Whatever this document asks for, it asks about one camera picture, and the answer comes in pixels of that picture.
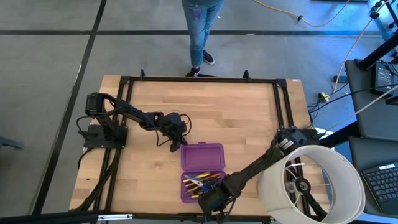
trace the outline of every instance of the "concrete floor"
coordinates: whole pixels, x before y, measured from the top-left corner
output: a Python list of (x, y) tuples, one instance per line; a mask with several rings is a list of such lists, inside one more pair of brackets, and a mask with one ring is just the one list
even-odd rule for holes
[[(2, 0), (0, 30), (91, 30), (100, 2)], [(309, 0), (264, 2), (304, 14), (317, 24), (342, 6)], [(369, 9), (367, 4), (350, 4), (330, 25), (316, 29), (250, 0), (226, 0), (214, 30), (361, 31)], [(186, 25), (180, 0), (112, 0), (106, 4), (99, 30), (186, 30)], [(378, 29), (372, 23), (368, 30)], [(256, 78), (298, 78), (310, 104), (317, 93), (332, 91), (331, 78), (355, 40), (212, 35), (206, 49), (216, 64), (204, 65), (202, 73), (241, 77), (247, 69)], [(0, 151), (0, 217), (29, 213), (87, 41), (87, 35), (0, 35), (0, 136), (25, 143), (22, 151), (7, 147)], [(349, 58), (362, 58), (382, 43), (380, 36), (365, 36)], [(141, 68), (148, 76), (183, 76), (190, 68), (188, 48), (186, 35), (96, 37), (43, 212), (68, 209), (83, 145), (75, 120), (84, 113), (85, 96), (99, 90), (102, 76), (138, 75)], [(315, 126), (327, 129), (347, 111), (354, 111), (350, 97), (321, 110)]]

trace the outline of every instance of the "keyboard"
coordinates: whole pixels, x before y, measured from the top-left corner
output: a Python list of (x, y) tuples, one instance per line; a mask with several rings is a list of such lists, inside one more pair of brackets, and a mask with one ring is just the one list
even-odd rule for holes
[(398, 162), (362, 171), (377, 205), (388, 215), (398, 215)]

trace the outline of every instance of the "wooden table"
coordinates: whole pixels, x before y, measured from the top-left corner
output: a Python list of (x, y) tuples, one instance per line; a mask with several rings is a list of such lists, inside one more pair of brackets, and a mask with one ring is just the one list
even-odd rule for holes
[[(120, 76), (104, 76), (100, 92), (116, 96), (119, 80)], [(287, 80), (287, 84), (294, 123), (299, 128), (307, 127), (310, 119), (301, 81)], [(278, 128), (273, 88), (266, 83), (139, 81), (134, 82), (130, 103), (142, 111), (188, 114), (193, 126), (187, 141), (222, 143), (226, 173), (239, 171), (264, 154)], [(202, 213), (197, 203), (181, 202), (180, 150), (171, 153), (169, 144), (156, 147), (155, 132), (145, 131), (133, 121), (127, 125), (129, 134), (121, 153), (111, 211)], [(104, 149), (98, 149), (82, 160), (70, 208), (79, 206), (97, 184), (103, 155)], [(303, 166), (303, 172), (312, 184), (324, 183), (318, 167)], [(237, 199), (232, 215), (267, 215), (256, 188), (257, 178), (253, 178)], [(105, 186), (101, 208), (107, 189)], [(315, 199), (328, 211), (325, 186), (312, 189)]]

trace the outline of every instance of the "sneaker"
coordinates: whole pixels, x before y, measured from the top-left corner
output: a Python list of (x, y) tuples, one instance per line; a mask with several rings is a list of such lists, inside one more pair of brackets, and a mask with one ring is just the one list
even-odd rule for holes
[(206, 50), (203, 50), (203, 60), (207, 62), (209, 65), (214, 65), (215, 62), (214, 58), (209, 53), (207, 53)]
[(195, 77), (199, 74), (200, 68), (191, 68), (191, 70), (186, 74), (186, 77)]

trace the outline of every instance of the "white lampshade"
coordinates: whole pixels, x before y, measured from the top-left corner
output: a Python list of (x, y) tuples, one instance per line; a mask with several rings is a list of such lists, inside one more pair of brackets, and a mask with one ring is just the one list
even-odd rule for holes
[(303, 146), (259, 174), (257, 191), (269, 215), (282, 224), (316, 224), (290, 201), (284, 184), (286, 162), (307, 156), (327, 173), (334, 192), (331, 210), (321, 223), (344, 224), (357, 218), (365, 206), (361, 178), (342, 155), (323, 146)]

